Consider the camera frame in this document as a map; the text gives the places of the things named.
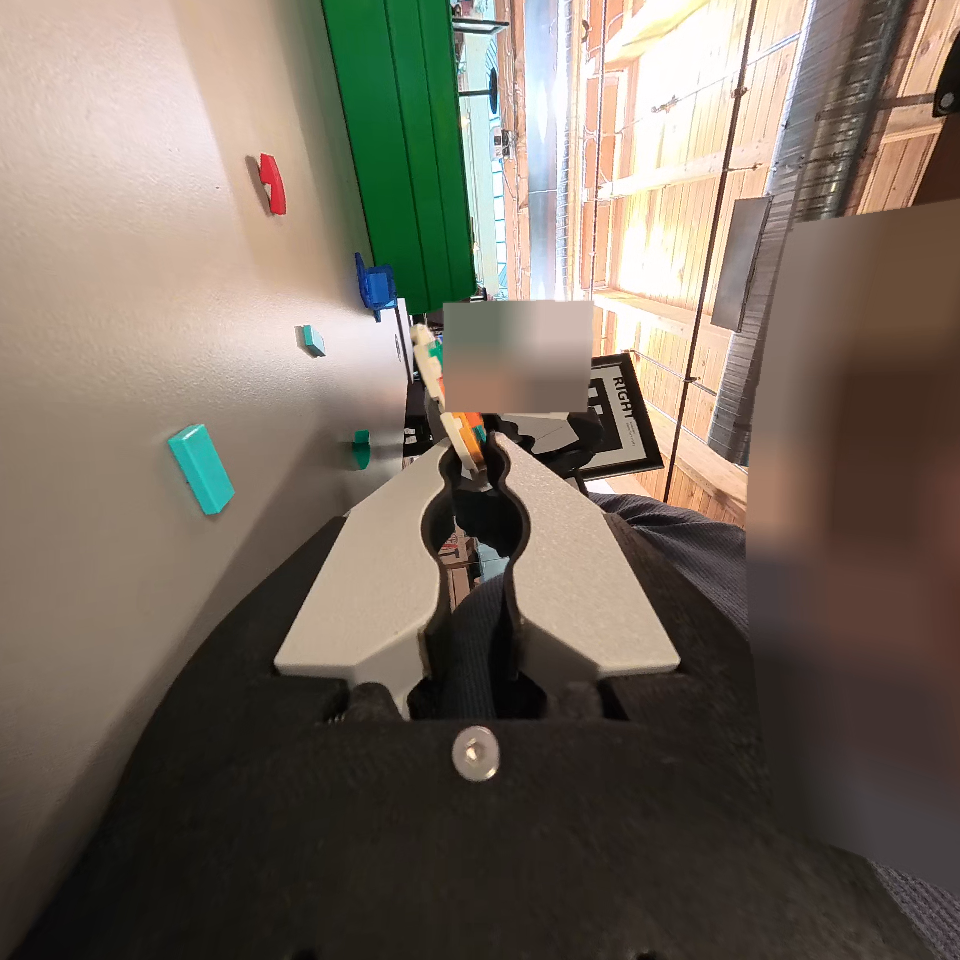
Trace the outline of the stack of green storage bins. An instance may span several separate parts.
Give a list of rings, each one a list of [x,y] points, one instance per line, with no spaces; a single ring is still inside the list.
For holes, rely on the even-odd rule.
[[[477,290],[450,3],[324,1],[375,266],[409,312]]]

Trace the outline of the dark grey hanging panel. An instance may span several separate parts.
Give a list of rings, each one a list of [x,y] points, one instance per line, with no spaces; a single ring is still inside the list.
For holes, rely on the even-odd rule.
[[[763,196],[734,202],[711,314],[714,328],[731,333],[742,330],[772,200]]]

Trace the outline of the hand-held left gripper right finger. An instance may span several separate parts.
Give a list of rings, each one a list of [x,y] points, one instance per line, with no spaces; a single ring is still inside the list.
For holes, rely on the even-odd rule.
[[[498,713],[530,711],[533,688],[559,697],[674,674],[681,656],[604,510],[504,434],[486,453],[522,523],[512,556],[491,549],[506,563],[487,657]]]

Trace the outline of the white lego model with coloured bricks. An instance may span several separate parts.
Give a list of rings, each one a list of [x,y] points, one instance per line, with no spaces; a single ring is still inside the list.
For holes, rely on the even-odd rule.
[[[490,488],[485,445],[487,431],[484,419],[478,413],[455,412],[449,406],[444,372],[442,340],[425,323],[411,328],[414,363],[423,384],[428,420],[438,425],[438,439],[450,440],[461,460],[462,476],[477,490]]]

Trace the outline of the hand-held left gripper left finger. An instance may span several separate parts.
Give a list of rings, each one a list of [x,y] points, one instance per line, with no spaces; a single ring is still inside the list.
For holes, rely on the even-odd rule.
[[[280,675],[378,684],[410,718],[431,675],[427,639],[451,612],[440,553],[459,464],[445,439],[348,513],[274,658]]]

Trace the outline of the long teal lego tile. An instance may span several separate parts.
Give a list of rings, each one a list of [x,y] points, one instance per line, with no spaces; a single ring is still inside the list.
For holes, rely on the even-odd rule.
[[[199,509],[219,516],[235,496],[234,484],[204,424],[192,424],[167,441]]]

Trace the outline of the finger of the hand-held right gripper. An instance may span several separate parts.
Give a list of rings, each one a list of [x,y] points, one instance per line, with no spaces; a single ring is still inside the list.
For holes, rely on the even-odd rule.
[[[568,413],[517,414],[517,445],[535,456],[564,450],[580,443]]]

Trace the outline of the black framed marker sign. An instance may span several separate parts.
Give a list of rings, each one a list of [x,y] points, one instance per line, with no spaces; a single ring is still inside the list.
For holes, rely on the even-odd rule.
[[[588,399],[603,428],[603,439],[581,469],[585,481],[665,467],[630,352],[592,359]]]

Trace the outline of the silver ventilation duct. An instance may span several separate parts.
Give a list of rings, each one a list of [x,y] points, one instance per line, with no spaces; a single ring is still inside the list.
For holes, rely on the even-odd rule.
[[[733,333],[707,444],[749,466],[753,421],[774,294],[788,234],[798,224],[848,213],[879,119],[893,94],[897,55],[916,8],[927,2],[810,2],[800,33],[767,177],[759,234],[739,328]]]

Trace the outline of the blue lego piece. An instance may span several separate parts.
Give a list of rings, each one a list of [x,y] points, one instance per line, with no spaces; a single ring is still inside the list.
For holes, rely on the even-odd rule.
[[[391,265],[368,267],[360,252],[354,254],[354,260],[363,305],[381,323],[381,314],[396,309],[399,301],[394,269]]]

